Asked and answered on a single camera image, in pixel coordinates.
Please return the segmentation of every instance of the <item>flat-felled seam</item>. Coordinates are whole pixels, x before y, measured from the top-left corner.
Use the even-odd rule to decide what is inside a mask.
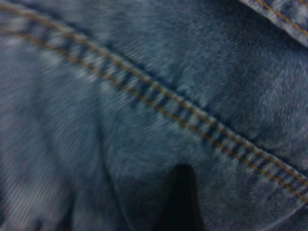
[[[298,24],[292,22],[290,18],[288,18],[287,16],[285,16],[284,14],[279,12],[278,10],[272,8],[271,6],[267,5],[262,0],[255,0],[255,1],[257,3],[259,3],[260,5],[264,6],[266,9],[274,12],[278,17],[282,18],[284,21],[286,21],[287,23],[291,24],[297,31],[301,32],[302,34],[304,34],[305,36],[308,37],[308,31],[306,31],[305,29],[301,28]]]
[[[13,32],[5,27],[0,27],[0,31],[2,31],[4,34],[11,34],[11,35],[16,35],[19,36],[21,38],[23,38],[24,40],[27,40],[31,43],[34,43],[38,46],[40,46],[41,48],[50,50],[50,51],[55,51],[58,54],[62,55],[64,58],[66,58],[68,61],[73,62],[73,63],[77,63],[78,65],[80,65],[81,67],[88,69],[89,71],[91,71],[92,73],[100,76],[101,78],[105,79],[105,80],[109,80],[111,81],[111,83],[116,86],[117,88],[124,90],[128,93],[131,93],[132,95],[134,95],[136,98],[138,98],[139,100],[147,103],[148,105],[150,105],[152,108],[156,109],[157,111],[163,113],[164,115],[166,115],[167,117],[177,121],[178,123],[180,123],[181,125],[183,125],[184,127],[186,127],[187,129],[194,131],[195,133],[197,133],[199,136],[209,140],[212,144],[216,145],[219,149],[221,149],[223,152],[234,156],[236,159],[238,159],[239,161],[245,163],[246,165],[252,167],[255,170],[258,170],[259,172],[261,172],[263,175],[275,180],[276,182],[278,182],[280,185],[282,185],[283,187],[287,188],[290,192],[292,192],[294,195],[296,195],[298,198],[300,198],[301,200],[303,200],[305,203],[308,203],[308,199],[306,197],[304,197],[302,194],[298,193],[292,186],[290,186],[289,184],[283,182],[280,178],[266,172],[265,170],[259,168],[258,166],[256,166],[255,164],[253,164],[252,162],[248,161],[247,159],[240,157],[237,153],[231,151],[227,146],[223,145],[222,143],[220,143],[219,141],[215,140],[214,138],[212,138],[211,136],[209,136],[208,134],[201,132],[197,127],[190,125],[187,121],[179,118],[178,116],[172,114],[171,112],[169,112],[168,110],[166,110],[164,107],[161,107],[157,104],[154,103],[154,101],[146,98],[144,95],[142,95],[140,92],[138,92],[137,90],[133,89],[133,88],[129,88],[125,85],[123,85],[121,82],[115,80],[111,75],[109,74],[104,74],[100,69],[92,66],[89,63],[84,62],[83,60],[74,57],[72,55],[69,54],[68,51],[63,50],[63,49],[59,49],[55,46],[52,45],[48,45],[46,44],[44,41],[33,37],[32,35],[30,35],[29,33],[20,33],[20,32]]]
[[[177,103],[179,103],[181,106],[183,106],[186,110],[190,111],[193,115],[197,116],[202,121],[204,121],[204,122],[208,123],[209,125],[213,126],[220,133],[222,133],[222,134],[226,135],[228,138],[234,140],[237,144],[244,146],[246,149],[252,151],[256,155],[260,155],[262,158],[273,162],[274,164],[276,164],[279,167],[281,167],[282,169],[284,169],[287,173],[289,173],[290,175],[297,178],[299,181],[303,182],[305,185],[308,186],[308,181],[303,179],[301,176],[297,175],[293,171],[293,169],[289,169],[283,163],[280,163],[279,161],[275,160],[271,156],[264,154],[258,148],[256,148],[253,145],[247,143],[243,138],[239,138],[236,135],[234,135],[232,132],[226,130],[223,126],[221,126],[216,121],[212,121],[208,116],[203,115],[198,110],[196,110],[193,106],[190,106],[184,100],[179,99],[177,95],[173,94],[172,92],[169,92],[164,87],[162,87],[159,83],[151,80],[149,77],[147,78],[143,73],[141,73],[135,67],[132,67],[132,66],[129,66],[129,65],[123,63],[123,61],[121,61],[120,59],[118,59],[116,57],[113,57],[112,54],[110,54],[107,51],[102,50],[101,47],[97,46],[96,44],[93,44],[91,41],[88,41],[83,36],[71,32],[72,31],[71,28],[67,28],[64,25],[60,25],[58,22],[53,22],[50,18],[46,18],[46,17],[43,17],[41,15],[36,15],[33,12],[33,10],[28,11],[28,12],[25,11],[25,10],[21,11],[21,10],[16,9],[13,6],[10,6],[8,4],[0,4],[0,11],[7,11],[7,12],[10,12],[10,13],[19,15],[21,17],[29,18],[31,20],[34,20],[34,21],[40,23],[41,25],[45,25],[49,28],[56,29],[58,31],[63,32],[62,35],[64,37],[71,38],[79,44],[86,45],[91,51],[97,52],[99,55],[106,57],[107,59],[112,61],[115,65],[122,68],[123,70],[132,73],[133,75],[139,77],[141,81],[150,84],[154,89],[158,90],[160,93],[167,96],[169,99],[175,100]]]

